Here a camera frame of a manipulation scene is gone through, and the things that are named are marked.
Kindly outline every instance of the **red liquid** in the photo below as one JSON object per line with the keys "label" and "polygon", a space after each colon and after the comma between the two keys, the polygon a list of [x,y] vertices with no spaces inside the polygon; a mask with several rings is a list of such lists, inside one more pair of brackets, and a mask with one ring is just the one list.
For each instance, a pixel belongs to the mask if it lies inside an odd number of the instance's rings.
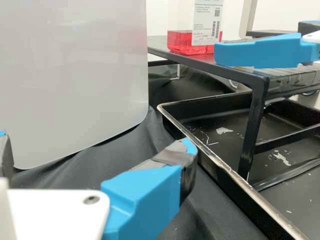
{"label": "red liquid", "polygon": [[[219,33],[219,42],[222,38],[222,31]],[[167,47],[172,52],[184,55],[213,54],[213,45],[192,46],[192,31],[168,31]]]}

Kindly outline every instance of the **black fabric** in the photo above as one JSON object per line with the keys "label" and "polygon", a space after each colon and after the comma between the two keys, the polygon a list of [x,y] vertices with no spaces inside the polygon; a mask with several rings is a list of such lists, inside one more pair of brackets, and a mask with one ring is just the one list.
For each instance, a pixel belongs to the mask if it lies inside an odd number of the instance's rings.
{"label": "black fabric", "polygon": [[[175,65],[149,68],[150,107],[133,129],[64,159],[30,170],[16,171],[12,188],[99,189],[112,178],[151,158],[174,141],[165,130],[159,103],[230,92],[207,74],[183,67],[180,80]],[[266,237],[198,167],[195,188],[159,240],[248,240]]]}

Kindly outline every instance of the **barcode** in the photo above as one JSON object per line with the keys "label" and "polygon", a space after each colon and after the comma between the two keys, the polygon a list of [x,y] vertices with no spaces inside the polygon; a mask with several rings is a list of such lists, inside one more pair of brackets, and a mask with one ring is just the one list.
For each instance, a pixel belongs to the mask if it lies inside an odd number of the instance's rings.
{"label": "barcode", "polygon": [[216,21],[213,21],[213,25],[212,25],[212,37],[214,37],[215,36],[215,32],[216,31]]}
{"label": "barcode", "polygon": [[220,8],[216,8],[214,11],[214,16],[219,17],[220,16]]}
{"label": "barcode", "polygon": [[216,31],[215,31],[215,38],[219,37],[219,28],[220,28],[220,21],[216,22]]}

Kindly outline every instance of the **flask label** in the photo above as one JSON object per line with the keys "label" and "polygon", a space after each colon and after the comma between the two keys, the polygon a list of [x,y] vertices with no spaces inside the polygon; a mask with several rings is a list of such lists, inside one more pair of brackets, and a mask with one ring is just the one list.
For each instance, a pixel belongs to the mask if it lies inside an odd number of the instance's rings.
{"label": "flask label", "polygon": [[221,41],[223,0],[194,0],[192,45]]}

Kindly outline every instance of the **black metal rack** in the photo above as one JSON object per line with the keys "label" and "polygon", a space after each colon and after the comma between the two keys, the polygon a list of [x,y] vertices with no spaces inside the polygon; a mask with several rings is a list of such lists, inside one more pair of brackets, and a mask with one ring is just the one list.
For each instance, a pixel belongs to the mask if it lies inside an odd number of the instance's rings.
{"label": "black metal rack", "polygon": [[320,124],[317,123],[290,134],[257,143],[265,104],[268,103],[266,101],[319,90],[320,68],[314,66],[264,69],[226,67],[215,64],[213,54],[185,56],[170,52],[167,48],[166,36],[148,37],[148,53],[242,83],[252,89],[248,122],[237,171],[245,180],[248,180],[255,154],[299,141],[320,132]]}

